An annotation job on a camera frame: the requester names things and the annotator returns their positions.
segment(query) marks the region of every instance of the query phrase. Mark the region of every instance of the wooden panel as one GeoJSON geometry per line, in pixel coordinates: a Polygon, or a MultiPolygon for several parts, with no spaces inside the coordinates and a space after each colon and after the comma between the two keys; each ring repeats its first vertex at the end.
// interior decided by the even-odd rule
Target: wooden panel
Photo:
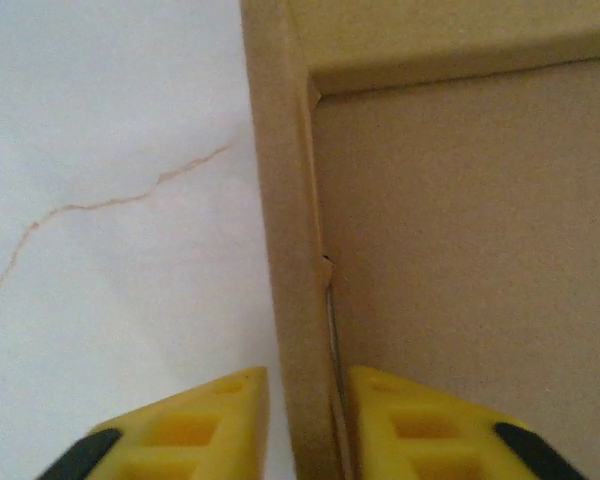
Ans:
{"type": "Polygon", "coordinates": [[[342,361],[518,416],[600,478],[600,61],[323,100],[342,361]]]}
{"type": "Polygon", "coordinates": [[[312,171],[310,78],[285,2],[243,6],[245,47],[291,444],[300,480],[341,473],[338,398],[312,171]]]}
{"type": "Polygon", "coordinates": [[[600,0],[291,0],[323,94],[600,57],[600,0]]]}

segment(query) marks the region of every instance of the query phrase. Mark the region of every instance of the wooden box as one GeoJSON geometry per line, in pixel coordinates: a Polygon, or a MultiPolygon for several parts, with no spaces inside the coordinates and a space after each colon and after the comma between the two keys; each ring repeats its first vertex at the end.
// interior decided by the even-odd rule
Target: wooden box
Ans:
{"type": "Polygon", "coordinates": [[[299,478],[342,474],[354,364],[600,478],[600,1],[244,0],[243,22],[299,478]]]}

